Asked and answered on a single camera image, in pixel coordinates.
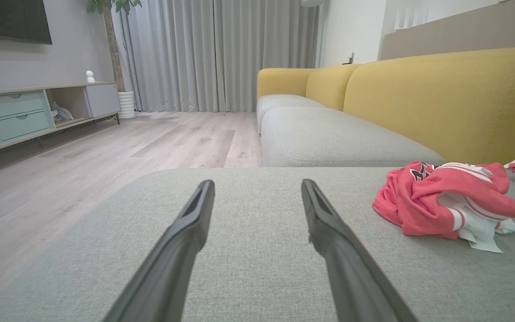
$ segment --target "mint green drawer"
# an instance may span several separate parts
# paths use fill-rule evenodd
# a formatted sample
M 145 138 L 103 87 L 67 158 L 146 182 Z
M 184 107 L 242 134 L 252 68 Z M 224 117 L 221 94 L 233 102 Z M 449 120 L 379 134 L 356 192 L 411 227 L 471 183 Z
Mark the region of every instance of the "mint green drawer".
M 39 92 L 0 96 L 0 118 L 43 110 L 43 108 Z
M 0 120 L 0 136 L 2 141 L 46 128 L 49 128 L 49 122 L 44 111 Z

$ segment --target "potted plant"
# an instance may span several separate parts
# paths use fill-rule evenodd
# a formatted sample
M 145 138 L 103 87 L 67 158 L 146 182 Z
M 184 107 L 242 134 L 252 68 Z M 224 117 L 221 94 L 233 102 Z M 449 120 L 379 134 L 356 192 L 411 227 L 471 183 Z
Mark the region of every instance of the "potted plant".
M 135 118 L 135 93 L 127 92 L 122 78 L 122 67 L 120 65 L 120 55 L 118 53 L 118 46 L 116 37 L 114 35 L 113 17 L 111 14 L 112 7 L 116 7 L 116 12 L 124 10 L 129 14 L 132 7 L 143 6 L 140 0 L 87 0 L 86 11 L 89 13 L 99 12 L 105 20 L 106 36 L 109 40 L 110 59 L 113 64 L 114 81 L 118 90 L 118 99 L 122 112 L 120 113 L 121 119 Z

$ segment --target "plant pot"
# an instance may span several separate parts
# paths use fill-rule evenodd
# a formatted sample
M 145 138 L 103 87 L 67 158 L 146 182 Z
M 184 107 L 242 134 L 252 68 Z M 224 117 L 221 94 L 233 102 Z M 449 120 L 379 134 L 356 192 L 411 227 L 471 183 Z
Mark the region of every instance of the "plant pot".
M 135 114 L 135 92 L 119 92 L 118 100 L 120 101 L 121 112 L 118 117 L 121 120 L 130 120 L 136 118 Z

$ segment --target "tree trunk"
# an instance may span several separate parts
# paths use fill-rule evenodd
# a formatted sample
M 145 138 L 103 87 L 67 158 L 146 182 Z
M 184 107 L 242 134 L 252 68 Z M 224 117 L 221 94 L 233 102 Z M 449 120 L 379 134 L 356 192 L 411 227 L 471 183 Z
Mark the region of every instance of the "tree trunk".
M 103 4 L 102 16 L 105 20 L 106 37 L 109 40 L 110 60 L 113 63 L 114 81 L 119 92 L 126 92 L 124 88 L 124 79 L 122 78 L 122 67 L 120 65 L 120 55 L 118 55 L 118 46 L 114 35 L 113 16 L 110 12 L 111 6 Z

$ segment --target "curtain fold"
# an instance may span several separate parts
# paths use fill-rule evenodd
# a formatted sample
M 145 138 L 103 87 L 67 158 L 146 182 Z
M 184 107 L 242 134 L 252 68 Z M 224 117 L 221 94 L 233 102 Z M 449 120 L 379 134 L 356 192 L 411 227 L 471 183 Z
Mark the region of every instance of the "curtain fold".
M 143 110 L 252 112 L 261 68 L 315 66 L 299 0 L 145 1 L 128 20 Z

